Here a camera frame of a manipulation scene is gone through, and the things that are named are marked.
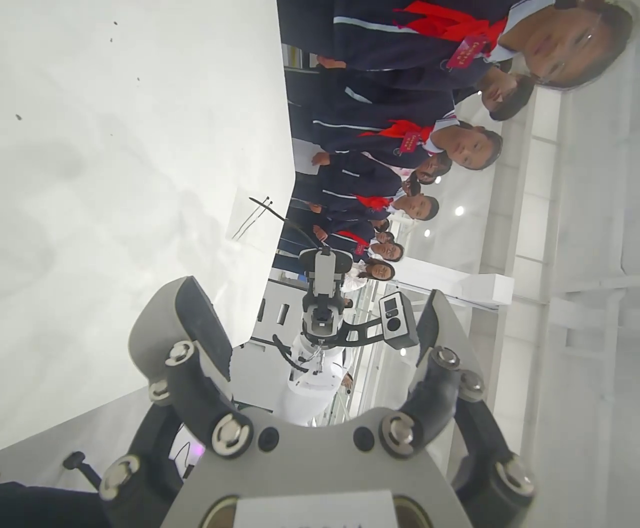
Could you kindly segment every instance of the white shirt collar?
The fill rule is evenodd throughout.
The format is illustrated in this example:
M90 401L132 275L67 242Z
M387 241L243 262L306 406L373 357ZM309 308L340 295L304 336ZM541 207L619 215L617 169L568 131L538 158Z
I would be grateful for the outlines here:
M448 114L446 114L442 119L438 119L436 124L433 126L433 130L431 133L433 134L437 130L442 130L447 127L452 127L453 125L459 125L460 121L456 117L456 111L452 110ZM429 135L429 139L422 145L422 148L429 152L429 155L433 156L434 154L438 154L442 152L441 148L436 147L431 141L431 135Z
M504 31L500 35L502 36L510 29L513 29L513 26L527 18L529 15L537 13L545 7L552 6L554 3L555 0L522 0L521 2L518 2L509 10L507 25L504 26ZM493 48L493 51L490 53L489 57L487 57L487 60L489 62L502 62L511 59L516 55L516 52L506 49L498 44Z

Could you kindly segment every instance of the red neckerchief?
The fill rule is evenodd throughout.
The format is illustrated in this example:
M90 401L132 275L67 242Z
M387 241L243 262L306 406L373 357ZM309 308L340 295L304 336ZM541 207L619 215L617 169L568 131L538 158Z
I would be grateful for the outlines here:
M390 206L391 202L393 202L391 198L385 198L384 196L354 196L358 198L358 201L362 205L373 209L374 211L382 211L384 208Z
M426 143L433 132L434 125L428 127L419 127L415 123L411 123L406 119L389 120L393 123L388 129L381 130L380 132L363 132L360 136L385 136L387 138L404 138L410 132L419 132L420 139L423 143Z
M369 247L369 242L368 241L366 241L364 238L360 238L358 235L356 235L355 233L352 233L351 231L336 231L335 234L342 235L343 237L350 238L354 242L357 242L358 244L361 244L361 245L365 246L366 248Z
M490 24L488 20L476 20L467 13L436 6L422 0L416 0L406 8L395 11L424 15L423 18L409 22L406 26L396 24L399 28L410 28L424 36L434 36L453 42L462 42L468 36L484 36L489 41L483 50L485 53L498 45L498 39L507 25L506 17L495 24Z

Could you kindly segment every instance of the metal screw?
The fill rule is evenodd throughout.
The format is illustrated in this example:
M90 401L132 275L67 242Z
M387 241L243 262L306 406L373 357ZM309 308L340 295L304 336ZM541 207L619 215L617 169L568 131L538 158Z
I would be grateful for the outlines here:
M140 459L132 454L118 458L102 478L99 493L102 500L113 500L120 487L129 482L131 476L140 469Z
M403 412L395 411L382 419L380 433L384 448L393 456L402 458L413 454L413 419Z
M166 380L157 381L149 385L149 399L151 401L161 401L169 397Z
M220 456L232 456L240 451L249 440L251 429L242 426L229 413L225 415L213 429L211 447Z
M454 371L460 366L460 358L449 348L437 346L432 354L436 363L447 370Z
M164 362L168 367L176 367L188 360L195 352L191 341L178 341L169 352L169 357Z
M480 375L463 371L460 376L460 396L468 401L480 401L484 394L484 382Z
M400 418L393 420L390 427L391 436L399 444L410 444L413 442L413 429Z
M523 497L531 497L536 489L533 476L529 473L519 456L513 458L506 464L496 462L495 469L498 476L508 488Z

